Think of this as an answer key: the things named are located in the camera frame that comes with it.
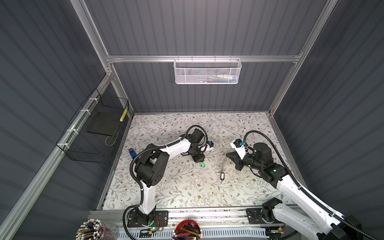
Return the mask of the grey strap metal keyring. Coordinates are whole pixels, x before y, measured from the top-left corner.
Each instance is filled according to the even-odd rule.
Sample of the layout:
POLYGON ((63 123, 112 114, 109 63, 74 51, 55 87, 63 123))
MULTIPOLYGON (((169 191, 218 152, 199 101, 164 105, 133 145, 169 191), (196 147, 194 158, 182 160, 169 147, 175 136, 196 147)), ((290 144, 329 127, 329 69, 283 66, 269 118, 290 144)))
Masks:
POLYGON ((227 162, 228 162, 227 159, 224 159, 224 161, 223 161, 223 163, 221 165, 220 173, 224 173, 225 172, 227 162))

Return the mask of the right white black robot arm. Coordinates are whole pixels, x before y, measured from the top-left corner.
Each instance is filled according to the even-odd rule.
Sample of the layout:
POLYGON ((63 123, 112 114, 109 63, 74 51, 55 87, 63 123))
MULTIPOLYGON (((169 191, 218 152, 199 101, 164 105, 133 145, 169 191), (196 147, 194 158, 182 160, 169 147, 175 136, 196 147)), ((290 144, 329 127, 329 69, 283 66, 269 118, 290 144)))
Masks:
POLYGON ((362 225, 350 216, 335 211, 292 177, 286 168, 274 163, 272 150, 265 143, 256 143, 249 154, 245 143, 237 139, 231 143, 233 152, 226 156, 233 161, 236 170, 245 166, 255 169, 259 176, 298 205, 300 214, 281 200, 271 198, 262 205, 260 217, 268 224, 281 222, 310 240, 361 240, 362 225))

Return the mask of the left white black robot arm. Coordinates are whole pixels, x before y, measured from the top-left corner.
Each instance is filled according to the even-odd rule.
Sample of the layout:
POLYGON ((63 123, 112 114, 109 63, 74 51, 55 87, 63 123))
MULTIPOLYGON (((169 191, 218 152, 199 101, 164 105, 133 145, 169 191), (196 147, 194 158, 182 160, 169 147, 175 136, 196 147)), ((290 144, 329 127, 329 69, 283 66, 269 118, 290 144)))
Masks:
POLYGON ((175 141, 163 146, 149 144, 130 163, 130 174, 140 187, 140 203, 134 206, 129 227, 138 224, 150 226, 156 217, 156 185, 162 180, 168 161, 178 155, 191 156, 195 163, 205 167, 205 152, 212 149, 206 130, 193 125, 175 141))

